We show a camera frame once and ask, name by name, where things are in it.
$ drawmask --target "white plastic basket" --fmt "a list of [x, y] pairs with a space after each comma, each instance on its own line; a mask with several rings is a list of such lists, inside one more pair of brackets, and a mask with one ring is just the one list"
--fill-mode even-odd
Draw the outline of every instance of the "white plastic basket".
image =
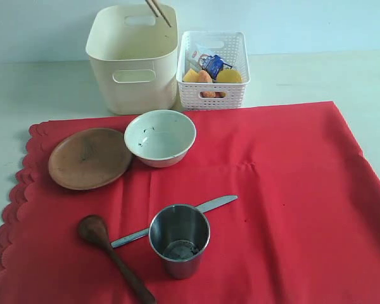
[[120, 115], [169, 109], [177, 84], [175, 10], [161, 5], [172, 27], [146, 4], [117, 5], [96, 16], [86, 53], [107, 107]]
[[[186, 57], [190, 47], [198, 43], [219, 55], [242, 76], [241, 84], [202, 84], [183, 82], [188, 70]], [[239, 32], [184, 32], [177, 65], [176, 80], [179, 83], [180, 99], [186, 110], [233, 109], [242, 106], [246, 85], [250, 81], [248, 57], [244, 34]], [[224, 92], [224, 98], [203, 98], [201, 92]]]

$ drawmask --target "brown plate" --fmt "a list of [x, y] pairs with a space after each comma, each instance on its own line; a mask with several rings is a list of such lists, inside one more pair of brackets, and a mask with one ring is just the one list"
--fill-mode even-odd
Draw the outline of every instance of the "brown plate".
[[62, 187], [88, 190], [119, 178], [128, 168], [132, 153], [124, 135], [113, 129], [95, 128], [63, 140], [49, 157], [49, 174]]

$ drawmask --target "cup rim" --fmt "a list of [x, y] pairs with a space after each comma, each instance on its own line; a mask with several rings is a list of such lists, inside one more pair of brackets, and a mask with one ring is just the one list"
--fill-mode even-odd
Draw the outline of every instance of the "cup rim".
[[[208, 237], [207, 237], [207, 240], [204, 244], [204, 246], [202, 247], [202, 249], [200, 249], [199, 252], [197, 252], [197, 254], [193, 255], [191, 258], [187, 258], [185, 260], [173, 260], [171, 258], [167, 258], [165, 257], [164, 255], [160, 254], [158, 252], [158, 250], [156, 250], [156, 248], [153, 246], [152, 244], [152, 241], [151, 241], [151, 228], [152, 228], [152, 225], [154, 223], [154, 221], [156, 220], [156, 218], [159, 216], [159, 214], [161, 214], [161, 212], [163, 212], [164, 210], [166, 209], [169, 209], [169, 208], [172, 208], [172, 207], [175, 207], [175, 206], [185, 206], [185, 207], [189, 207], [195, 211], [197, 211], [205, 220], [206, 224], [207, 224], [207, 229], [208, 229]], [[173, 205], [168, 205], [166, 206], [165, 208], [163, 208], [162, 210], [160, 210], [152, 219], [151, 221], [151, 224], [149, 225], [149, 231], [148, 231], [148, 240], [149, 240], [149, 244], [151, 245], [152, 249], [154, 252], [156, 252], [156, 254], [161, 257], [162, 259], [166, 260], [166, 261], [169, 261], [169, 262], [174, 262], [174, 263], [183, 263], [183, 262], [188, 262], [188, 261], [191, 261], [193, 259], [195, 259], [196, 257], [200, 256], [205, 248], [207, 247], [208, 243], [210, 242], [210, 236], [211, 236], [211, 230], [210, 230], [210, 223], [208, 221], [208, 219], [206, 218], [206, 216], [204, 215], [203, 212], [199, 211], [196, 207], [192, 206], [192, 205], [188, 205], [188, 204], [173, 204]]]
[[[144, 119], [144, 118], [146, 118], [147, 116], [155, 115], [155, 113], [173, 113], [174, 115], [178, 115], [178, 116], [184, 118], [184, 120], [186, 120], [187, 122], [190, 123], [190, 126], [191, 126], [191, 128], [192, 128], [192, 130], [193, 130], [193, 132], [194, 132], [194, 134], [193, 134], [193, 138], [192, 138], [191, 141], [188, 143], [188, 145], [187, 145], [184, 149], [182, 149], [182, 151], [180, 151], [180, 152], [178, 152], [178, 153], [176, 153], [176, 154], [174, 154], [174, 155], [170, 155], [170, 156], [166, 156], [166, 157], [161, 157], [161, 158], [144, 157], [143, 155], [139, 155], [138, 153], [136, 153], [136, 152], [134, 151], [134, 149], [132, 148], [132, 146], [127, 142], [127, 131], [130, 132], [130, 130], [131, 130], [132, 128], [134, 128], [133, 126], [134, 126], [134, 124], [135, 124], [136, 122], [138, 122], [138, 120], [140, 120], [140, 119]], [[191, 146], [192, 146], [192, 145], [194, 144], [194, 142], [196, 141], [196, 137], [197, 137], [197, 128], [196, 128], [194, 122], [190, 119], [190, 117], [188, 117], [187, 115], [185, 115], [185, 114], [183, 114], [183, 113], [181, 113], [181, 112], [174, 111], [174, 110], [153, 110], [153, 111], [149, 111], [149, 112], [143, 113], [143, 114], [137, 116], [136, 118], [134, 118], [134, 119], [128, 124], [128, 126], [127, 126], [127, 127], [125, 128], [125, 130], [124, 130], [124, 141], [125, 141], [125, 145], [127, 146], [128, 150], [131, 151], [131, 153], [132, 153], [133, 155], [136, 155], [136, 156], [138, 156], [138, 157], [140, 157], [140, 158], [143, 158], [144, 160], [156, 160], [156, 161], [158, 161], [158, 160], [170, 160], [170, 159], [172, 159], [172, 158], [178, 157], [178, 156], [182, 155], [183, 153], [187, 152], [187, 151], [191, 148]]]

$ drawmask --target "metal cup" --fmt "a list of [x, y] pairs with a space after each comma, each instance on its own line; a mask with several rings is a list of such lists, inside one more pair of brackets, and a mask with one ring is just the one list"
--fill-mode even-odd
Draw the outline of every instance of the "metal cup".
[[178, 204], [162, 209], [149, 227], [151, 247], [175, 279], [191, 277], [197, 271], [209, 240], [207, 218], [191, 205]]

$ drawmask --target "basket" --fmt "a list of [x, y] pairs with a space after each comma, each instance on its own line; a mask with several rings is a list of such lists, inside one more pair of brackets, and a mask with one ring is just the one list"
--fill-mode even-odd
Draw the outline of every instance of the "basket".
[[161, 5], [172, 27], [146, 4], [102, 9], [94, 19], [86, 53], [108, 109], [119, 115], [169, 109], [177, 83], [177, 22]]
[[[202, 84], [183, 82], [188, 67], [186, 57], [194, 43], [198, 43], [233, 66], [242, 76], [241, 84]], [[242, 106], [246, 85], [250, 81], [244, 34], [239, 32], [184, 32], [177, 65], [180, 100], [186, 110], [234, 109]], [[223, 98], [204, 98], [201, 92], [224, 92]]]

